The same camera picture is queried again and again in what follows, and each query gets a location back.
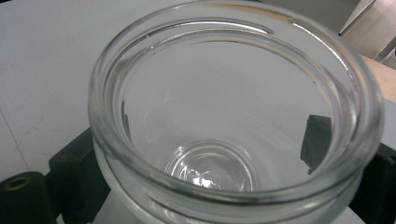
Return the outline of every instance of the clear glass jar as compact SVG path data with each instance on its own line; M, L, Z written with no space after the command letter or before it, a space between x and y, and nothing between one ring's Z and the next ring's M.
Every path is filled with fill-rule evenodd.
M311 174L309 115L332 140ZM90 86L107 183L147 223L329 223L350 202L383 128L360 56L293 12L199 1L132 23Z

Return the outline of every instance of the jar rim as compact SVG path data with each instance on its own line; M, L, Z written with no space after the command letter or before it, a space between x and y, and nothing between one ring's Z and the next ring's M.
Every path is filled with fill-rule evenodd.
M360 159L358 161L354 161L353 165L348 163L347 160L344 160L343 163L332 167L331 170L328 170L329 173L326 173L326 175L318 175L306 180L305 182L288 186L283 189L270 189L266 191L253 192L222 191L205 189L186 183L182 180L178 180L155 169L140 158L126 153L128 151L128 146L125 143L126 139L119 135L119 129L114 124L114 118L108 114L108 108L106 108L104 104L104 95L101 91L105 85L104 81L106 79L104 76L107 75L105 71L107 71L106 66L108 66L108 64L104 64L104 61L108 57L114 56L109 55L108 52L114 48L114 45L117 42L122 40L125 34L133 30L136 26L144 24L146 21L151 20L158 15L168 11L181 9L183 7L222 3L270 9L281 15L289 16L300 21L306 21L312 27L315 27L316 30L320 31L328 41L332 42L332 46L336 47L344 54L344 57L347 58L348 68L346 69L352 71L350 75L357 80L358 85L356 86L355 91L360 96L360 116L356 118L355 135L362 137L355 139L355 142L348 146L349 156L356 155L357 151L363 147L377 148L384 126L382 97L374 77L371 75L370 70L367 68L360 56L348 45L343 43L337 35L332 34L317 22L304 16L263 3L230 0L189 2L160 9L126 27L107 45L93 69L89 90L89 119L92 126L92 134L97 144L102 148L106 148L107 156L109 155L119 158L123 165L145 177L150 182L179 193L198 198L205 198L211 201L230 203L282 203L317 194L325 189L330 189L334 186L340 185L356 173L360 173L369 160L374 156L376 150L365 151L365 155L360 154Z

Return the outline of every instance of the screw hole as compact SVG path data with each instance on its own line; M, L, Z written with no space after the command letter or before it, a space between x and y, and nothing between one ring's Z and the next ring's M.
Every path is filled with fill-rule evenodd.
M32 180L30 176L21 176L15 179L12 179L6 183L4 189L7 191L12 191L12 190L17 190L25 187L26 185L29 184L29 182Z

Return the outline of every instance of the jar base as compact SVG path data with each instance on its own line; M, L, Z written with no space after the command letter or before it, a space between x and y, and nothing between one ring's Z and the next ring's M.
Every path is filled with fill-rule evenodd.
M165 172L208 189L254 191L259 182L244 149L212 140L180 147Z

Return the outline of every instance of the white countertop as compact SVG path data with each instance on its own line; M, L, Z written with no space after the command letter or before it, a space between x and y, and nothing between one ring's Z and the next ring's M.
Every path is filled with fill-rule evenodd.
M25 171L49 171L48 160L89 127L88 83L105 45L132 21L177 2L183 1L0 4L0 180ZM392 128L396 127L396 104L386 100L385 106L382 142L396 148ZM110 194L94 223L114 223L111 217L122 217L109 209L117 203ZM337 223L362 221L347 209Z

